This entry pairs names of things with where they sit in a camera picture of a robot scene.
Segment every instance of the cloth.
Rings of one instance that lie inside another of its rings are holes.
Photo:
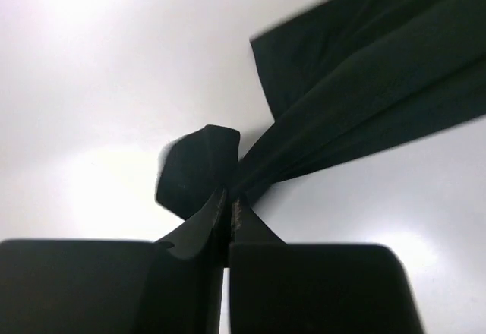
[[[251,40],[274,124],[239,162],[235,130],[183,137],[156,200],[187,219],[218,185],[234,200],[484,115],[484,4],[329,0]]]

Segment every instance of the black object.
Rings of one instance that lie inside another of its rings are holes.
[[[329,0],[253,39],[275,123],[237,165],[227,163],[237,158],[237,131],[207,126],[183,137],[157,201],[186,219],[215,176],[209,186],[224,184],[234,201],[484,115],[484,4]]]
[[[155,243],[0,244],[0,332],[216,333],[224,266],[232,334],[422,333],[385,247],[287,245],[222,188]]]

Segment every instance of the white background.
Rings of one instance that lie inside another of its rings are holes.
[[[209,123],[247,150],[273,120],[248,39],[317,1],[0,0],[0,239],[171,231],[160,150]],[[485,131],[279,184],[258,212],[286,241],[388,245],[427,332],[484,333]]]

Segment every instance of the fabric fold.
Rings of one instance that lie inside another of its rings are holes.
[[[183,138],[169,152],[157,201],[186,219],[218,182],[234,200],[486,114],[484,4],[329,0],[253,39],[275,123],[239,162],[237,131],[206,127]],[[195,156],[203,148],[205,157]]]

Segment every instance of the dark green cloth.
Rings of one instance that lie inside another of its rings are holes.
[[[186,219],[219,184],[235,199],[484,115],[484,10],[486,0],[329,0],[253,39],[275,123],[238,163],[237,131],[183,137],[157,201]]]

